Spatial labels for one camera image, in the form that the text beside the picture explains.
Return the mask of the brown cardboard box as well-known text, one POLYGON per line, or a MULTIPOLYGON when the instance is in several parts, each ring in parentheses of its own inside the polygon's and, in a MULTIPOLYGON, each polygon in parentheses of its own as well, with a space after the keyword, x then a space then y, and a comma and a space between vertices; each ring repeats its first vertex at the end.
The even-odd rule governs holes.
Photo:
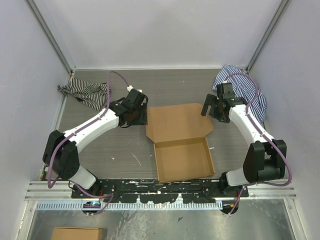
POLYGON ((147 109, 146 136, 153 142, 160 184, 211 177, 215 174, 207 135, 214 129, 202 104, 188 103, 147 109))

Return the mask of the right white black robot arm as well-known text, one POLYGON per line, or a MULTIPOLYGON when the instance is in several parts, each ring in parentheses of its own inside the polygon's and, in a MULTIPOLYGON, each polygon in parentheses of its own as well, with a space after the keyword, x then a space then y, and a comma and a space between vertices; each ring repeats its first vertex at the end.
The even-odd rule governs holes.
POLYGON ((251 184, 276 186, 275 181, 283 179, 286 167, 287 145, 268 134, 250 111, 250 104, 242 97, 236 97, 231 83, 216 87, 216 95, 206 96, 201 115, 223 123, 233 122, 248 145, 242 167, 223 172, 212 189, 204 194, 232 197, 240 187, 251 184))

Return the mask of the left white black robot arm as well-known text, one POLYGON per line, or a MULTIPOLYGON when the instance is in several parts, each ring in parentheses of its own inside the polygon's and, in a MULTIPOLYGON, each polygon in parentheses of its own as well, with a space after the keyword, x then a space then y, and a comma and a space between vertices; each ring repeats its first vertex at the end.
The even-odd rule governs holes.
POLYGON ((129 87, 126 97, 108 102, 96 116, 84 123, 60 132, 54 130, 48 136, 42 161, 49 167, 47 179, 51 173, 74 183, 88 198, 100 194, 98 178, 80 164, 80 152, 93 140, 114 128, 145 126, 148 123, 148 97, 141 91, 129 87))

